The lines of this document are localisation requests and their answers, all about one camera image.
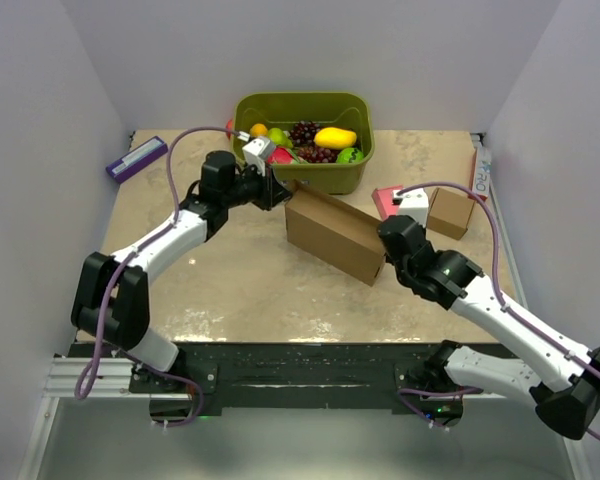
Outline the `large cardboard box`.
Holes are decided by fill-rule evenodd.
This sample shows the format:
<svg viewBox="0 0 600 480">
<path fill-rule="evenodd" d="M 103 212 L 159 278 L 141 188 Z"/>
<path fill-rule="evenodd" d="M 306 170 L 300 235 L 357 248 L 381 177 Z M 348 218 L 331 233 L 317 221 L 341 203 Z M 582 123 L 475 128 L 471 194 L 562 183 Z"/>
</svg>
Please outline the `large cardboard box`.
<svg viewBox="0 0 600 480">
<path fill-rule="evenodd" d="M 372 286 L 385 265 L 380 220 L 308 185 L 293 181 L 285 204 L 287 241 Z"/>
</svg>

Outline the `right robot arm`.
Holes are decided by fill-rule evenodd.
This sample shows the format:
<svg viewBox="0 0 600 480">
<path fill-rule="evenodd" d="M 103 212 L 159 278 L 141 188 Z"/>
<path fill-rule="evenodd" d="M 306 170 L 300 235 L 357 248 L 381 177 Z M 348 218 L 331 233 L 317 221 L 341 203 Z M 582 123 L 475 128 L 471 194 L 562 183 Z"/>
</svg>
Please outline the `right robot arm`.
<svg viewBox="0 0 600 480">
<path fill-rule="evenodd" d="M 600 347 L 554 330 L 504 294 L 472 260 L 437 250 L 409 216 L 390 216 L 377 233 L 398 282 L 497 339 L 513 358 L 478 353 L 445 341 L 425 369 L 439 393 L 454 386 L 495 393 L 533 407 L 555 433 L 580 440 L 600 410 Z"/>
</svg>

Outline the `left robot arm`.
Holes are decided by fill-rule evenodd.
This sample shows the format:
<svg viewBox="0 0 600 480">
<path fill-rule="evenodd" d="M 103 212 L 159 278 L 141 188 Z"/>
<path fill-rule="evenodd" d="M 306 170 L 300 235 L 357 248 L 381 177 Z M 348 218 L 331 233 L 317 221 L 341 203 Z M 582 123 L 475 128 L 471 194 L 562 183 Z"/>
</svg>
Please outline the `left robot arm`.
<svg viewBox="0 0 600 480">
<path fill-rule="evenodd" d="M 180 390 L 187 368 L 179 349 L 150 326 L 149 288 L 176 260 L 209 241 L 228 221 L 230 209 L 253 204 L 270 211 L 291 196 L 268 160 L 273 147 L 256 139 L 243 149 L 240 168 L 228 151 L 209 153 L 201 177 L 177 199 L 174 212 L 133 244 L 111 254 L 90 254 L 84 261 L 71 322 L 95 338 L 94 352 L 76 382 L 74 395 L 86 398 L 97 378 L 103 346 L 125 351 L 152 370 L 165 392 Z"/>
</svg>

